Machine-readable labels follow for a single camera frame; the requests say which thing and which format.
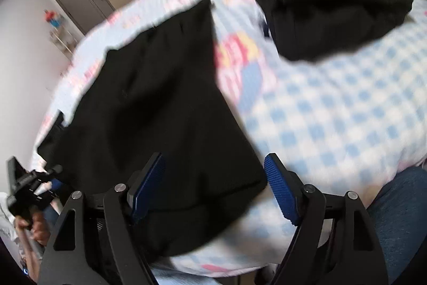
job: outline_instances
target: blue checkered sheet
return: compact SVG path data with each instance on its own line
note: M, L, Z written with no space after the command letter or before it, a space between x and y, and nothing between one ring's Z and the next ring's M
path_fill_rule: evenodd
M135 0L91 31L56 88L37 142L57 110L71 121L108 48L197 1ZM317 64L279 57L254 0L212 2L217 84L260 161L274 152L304 183L339 195L354 190L369 205L397 172L426 157L426 0L414 0L408 21L384 38ZM42 165L34 152L31 168ZM294 231L266 188L220 236L164 264L207 276L242 273L279 263Z

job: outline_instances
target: black cloth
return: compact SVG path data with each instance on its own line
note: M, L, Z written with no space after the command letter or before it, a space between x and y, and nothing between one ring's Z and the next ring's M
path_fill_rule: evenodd
M385 35L401 25L413 0L256 0L278 53L315 60Z
M210 0L110 50L53 151L58 179L85 194L126 183L161 152L166 172L135 227L148 259L191 251L266 186L215 83Z

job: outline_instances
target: black jacket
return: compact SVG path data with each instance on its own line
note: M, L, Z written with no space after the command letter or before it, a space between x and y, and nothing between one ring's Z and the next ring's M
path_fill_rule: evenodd
M266 186L215 83L210 6L202 0L110 50L48 161L91 194L126 183L161 152L164 178L134 229L149 260L210 241Z
M256 0L278 53L315 60L385 35L402 24L413 0Z

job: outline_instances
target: hand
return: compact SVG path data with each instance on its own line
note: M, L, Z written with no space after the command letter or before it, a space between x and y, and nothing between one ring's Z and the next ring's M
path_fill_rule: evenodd
M15 219L15 226L19 230L24 230L29 226L29 223L24 220L22 217L17 216ZM42 212L35 212L33 214L33 228L31 229L32 239L34 239L39 244L44 247L47 245L50 232L48 228L48 224L43 217Z

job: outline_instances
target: metal screw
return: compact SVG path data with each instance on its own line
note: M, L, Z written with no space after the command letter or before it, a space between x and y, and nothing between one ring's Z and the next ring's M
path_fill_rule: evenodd
M82 191L74 191L71 194L71 198L74 200L78 200L82 196Z
M126 189L125 184L117 184L116 186L114 186L114 191L116 192L122 192L122 191L125 191L125 189Z
M359 196L357 195L357 193L356 193L356 192L354 192L354 191L348 191L348 192L347 192L347 195L349 196L349 198L350 198L351 200L357 200L357 198L359 197Z
M316 188L311 184L306 184L304 185L304 191L307 193L313 193L314 191L316 191Z

